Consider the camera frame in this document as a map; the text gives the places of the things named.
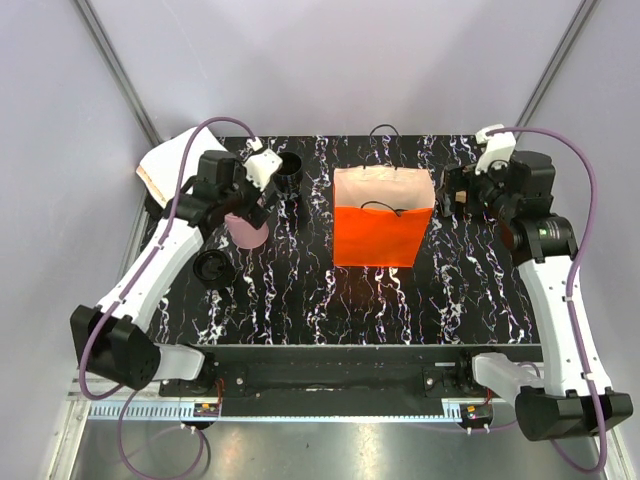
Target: tabletop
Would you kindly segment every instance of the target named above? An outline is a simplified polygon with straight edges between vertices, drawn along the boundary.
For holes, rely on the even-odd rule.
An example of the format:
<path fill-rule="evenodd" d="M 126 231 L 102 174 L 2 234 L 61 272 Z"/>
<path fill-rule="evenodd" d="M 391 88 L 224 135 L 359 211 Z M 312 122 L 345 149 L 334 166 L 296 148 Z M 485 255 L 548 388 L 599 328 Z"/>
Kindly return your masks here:
<path fill-rule="evenodd" d="M 243 138 L 221 143 L 243 157 Z M 443 218 L 437 209 L 413 268 L 336 267 L 332 260 L 332 172 L 337 167 L 427 168 L 468 164 L 472 136 L 269 137 L 276 152 L 303 161 L 301 198 L 281 201 L 267 242 L 234 246 L 220 227 L 205 249 L 226 252 L 233 285 L 207 291 L 178 274 L 158 305 L 149 335 L 162 343 L 495 344 L 538 343 L 529 297 L 490 218 Z"/>

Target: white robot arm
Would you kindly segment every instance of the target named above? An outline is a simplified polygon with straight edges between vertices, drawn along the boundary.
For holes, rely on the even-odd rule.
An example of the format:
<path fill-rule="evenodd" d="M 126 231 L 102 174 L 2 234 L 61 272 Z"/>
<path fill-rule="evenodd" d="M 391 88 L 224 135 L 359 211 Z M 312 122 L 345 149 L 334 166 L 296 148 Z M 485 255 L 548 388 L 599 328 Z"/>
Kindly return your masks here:
<path fill-rule="evenodd" d="M 460 378 L 471 379 L 469 390 L 488 388 L 512 405 L 529 440 L 591 435 L 597 422 L 587 380 L 595 386 L 607 429 L 632 414 L 631 399 L 613 391 L 596 352 L 577 274 L 572 298 L 566 297 L 578 248 L 569 221 L 550 211 L 555 178 L 551 158 L 514 152 L 512 133 L 488 139 L 486 133 L 496 127 L 476 136 L 479 143 L 487 144 L 477 164 L 445 169 L 438 203 L 445 216 L 459 208 L 471 215 L 488 213 L 498 220 L 501 239 L 531 298 L 542 343 L 544 378 L 512 363 L 504 354 L 491 352 L 461 362 L 470 371 Z M 464 204 L 456 204 L 459 192 L 466 194 Z M 575 308 L 577 325 L 572 324 L 568 300 Z M 579 332 L 578 339 L 574 330 Z M 589 359 L 589 373 L 583 370 L 579 349 Z"/>
<path fill-rule="evenodd" d="M 249 145 L 253 153 L 244 163 L 226 150 L 205 151 L 197 175 L 172 200 L 178 201 L 176 216 L 167 218 L 170 203 L 156 234 L 116 287 L 96 307 L 75 310 L 71 327 L 80 363 L 93 330 L 108 315 L 90 346 L 88 371 L 135 390 L 165 379 L 198 381 L 203 377 L 199 379 L 203 384 L 212 382 L 204 378 L 202 352 L 183 345 L 153 344 L 145 334 L 176 275 L 227 213 L 244 218 L 255 228 L 266 221 L 275 194 L 264 206 L 259 200 L 282 160 L 257 139 Z"/>

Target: white plastic casing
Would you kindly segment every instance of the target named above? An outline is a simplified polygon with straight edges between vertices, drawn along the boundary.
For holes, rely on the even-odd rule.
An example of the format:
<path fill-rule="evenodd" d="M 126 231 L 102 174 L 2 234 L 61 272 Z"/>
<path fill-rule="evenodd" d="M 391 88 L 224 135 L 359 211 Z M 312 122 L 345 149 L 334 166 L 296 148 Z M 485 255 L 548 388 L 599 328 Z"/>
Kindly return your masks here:
<path fill-rule="evenodd" d="M 568 390 L 578 395 L 589 395 L 583 378 L 578 348 L 576 347 L 569 310 L 565 302 L 565 281 L 572 260 L 568 256 L 548 257 L 544 263 L 529 260 L 518 267 L 520 277 L 527 287 L 536 317 L 536 325 L 542 343 L 545 364 L 544 389 L 549 395 L 565 396 Z M 611 380 L 604 371 L 600 356 L 593 343 L 587 312 L 582 301 L 579 275 L 576 275 L 573 303 L 578 314 L 589 365 L 596 389 L 604 394 L 611 387 Z"/>
<path fill-rule="evenodd" d="M 504 125 L 492 125 L 476 133 L 476 142 L 479 145 L 487 144 L 484 153 L 476 164 L 477 175 L 486 173 L 496 161 L 502 160 L 502 162 L 495 165 L 501 168 L 500 165 L 506 165 L 511 155 L 513 155 L 513 151 L 516 148 L 516 137 L 514 137 L 513 133 L 496 133 L 490 137 L 487 136 L 487 132 L 498 128 L 504 128 Z"/>
<path fill-rule="evenodd" d="M 120 302 L 120 294 L 129 280 L 138 271 L 140 265 L 151 255 L 151 252 L 159 248 L 153 260 L 126 296 L 126 301 L 120 303 L 113 316 L 123 318 L 130 316 L 132 323 L 140 330 L 146 332 L 153 316 L 153 312 L 158 302 L 165 294 L 171 282 L 178 272 L 204 244 L 202 234 L 197 228 L 190 227 L 185 220 L 174 219 L 171 233 L 159 246 L 160 236 L 167 227 L 167 220 L 162 219 L 158 223 L 156 233 L 149 242 L 149 245 L 140 254 L 125 276 L 118 282 L 118 285 L 103 297 L 98 305 L 102 311 L 106 311 L 113 302 Z"/>
<path fill-rule="evenodd" d="M 282 159 L 271 149 L 251 155 L 244 163 L 247 169 L 247 180 L 258 190 L 264 192 L 271 181 L 271 176 L 282 166 Z"/>

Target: small black object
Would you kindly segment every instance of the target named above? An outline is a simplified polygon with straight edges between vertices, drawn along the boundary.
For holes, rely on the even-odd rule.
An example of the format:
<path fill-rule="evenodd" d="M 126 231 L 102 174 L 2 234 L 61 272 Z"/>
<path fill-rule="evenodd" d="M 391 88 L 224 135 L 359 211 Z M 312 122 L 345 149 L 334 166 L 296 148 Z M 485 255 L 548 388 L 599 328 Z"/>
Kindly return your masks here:
<path fill-rule="evenodd" d="M 233 265 L 220 250 L 206 250 L 198 255 L 193 262 L 193 273 L 210 290 L 229 287 L 235 278 Z"/>
<path fill-rule="evenodd" d="M 273 175 L 273 183 L 285 199 L 296 198 L 302 184 L 302 159 L 293 152 L 282 152 L 282 167 Z"/>

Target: white wall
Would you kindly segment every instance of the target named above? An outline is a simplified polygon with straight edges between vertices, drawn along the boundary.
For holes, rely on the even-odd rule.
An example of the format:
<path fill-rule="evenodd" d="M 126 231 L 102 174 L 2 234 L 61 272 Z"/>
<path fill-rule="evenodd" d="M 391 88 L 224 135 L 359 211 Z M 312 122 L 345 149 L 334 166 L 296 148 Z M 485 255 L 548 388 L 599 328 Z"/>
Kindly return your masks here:
<path fill-rule="evenodd" d="M 211 115 L 291 135 L 513 123 L 579 3 L 93 0 L 164 138 Z"/>
<path fill-rule="evenodd" d="M 69 316 L 116 281 L 148 145 L 71 2 L 0 5 L 0 477 L 40 469 L 76 367 Z"/>
<path fill-rule="evenodd" d="M 584 148 L 598 175 L 600 203 L 582 269 L 583 295 L 600 356 L 614 389 L 640 409 L 640 55 L 637 0 L 600 2 L 532 124 L 556 129 Z M 577 158 L 527 135 L 521 145 L 552 155 L 556 212 L 582 235 L 588 183 Z M 640 413 L 622 427 L 640 472 Z"/>

